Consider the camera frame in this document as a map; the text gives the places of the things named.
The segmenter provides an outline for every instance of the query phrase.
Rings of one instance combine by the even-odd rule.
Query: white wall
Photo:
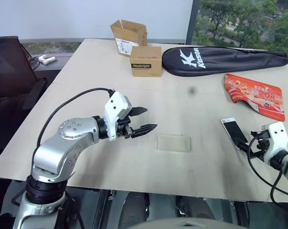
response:
[[[0,36],[22,41],[113,38],[118,19],[143,23],[148,39],[185,41],[192,0],[0,0]]]

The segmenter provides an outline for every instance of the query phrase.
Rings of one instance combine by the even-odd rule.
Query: white device on windowsill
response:
[[[54,56],[47,58],[47,56],[45,54],[39,57],[39,62],[41,62],[44,65],[47,65],[51,62],[54,62],[55,60],[56,60],[56,58]]]

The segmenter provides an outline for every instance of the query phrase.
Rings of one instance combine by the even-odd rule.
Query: robotic arm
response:
[[[105,115],[91,118],[71,118],[64,121],[57,133],[40,145],[33,156],[31,175],[26,181],[26,192],[14,222],[14,229],[62,228],[66,219],[64,205],[69,205],[65,188],[80,153],[99,139],[138,137],[157,125],[133,129],[129,116],[147,109],[132,108],[128,98],[114,92],[105,105]]]
[[[271,123],[262,126],[261,132],[251,132],[258,140],[257,148],[260,151],[253,153],[240,139],[233,139],[235,145],[247,153],[250,150],[250,158],[258,157],[276,170],[282,169],[283,175],[288,179],[288,135],[282,122]]]

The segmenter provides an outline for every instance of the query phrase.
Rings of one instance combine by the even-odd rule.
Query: open cardboard box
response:
[[[123,56],[130,56],[133,46],[147,46],[147,31],[143,24],[117,20],[111,25],[114,34],[118,53]]]

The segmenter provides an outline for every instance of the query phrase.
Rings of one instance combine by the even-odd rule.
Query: beige table surface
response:
[[[162,51],[175,47],[150,45],[161,46]],[[288,133],[288,66],[235,74],[282,88]],[[274,120],[242,102],[234,104],[224,89],[223,73],[186,78],[163,70],[161,78],[136,78],[129,58],[118,55],[114,41],[95,39],[82,42],[20,126],[0,156],[0,177],[25,180],[47,117],[67,99],[95,87],[114,88],[133,106],[148,108],[148,112],[131,118],[132,127],[148,123],[158,127],[139,138],[105,139],[90,146],[79,157],[69,186],[270,201],[270,187],[252,172],[246,155],[235,150],[220,120],[235,117],[248,140],[251,130],[259,131]],[[70,103],[52,119],[42,142],[65,119],[103,115],[107,100],[107,93],[93,92]],[[157,149],[159,135],[189,136],[192,148],[175,152],[175,145],[169,144],[168,150]],[[277,171],[258,159],[253,164],[266,180],[275,181]],[[288,191],[285,177],[278,186]],[[288,201],[277,191],[275,199]]]

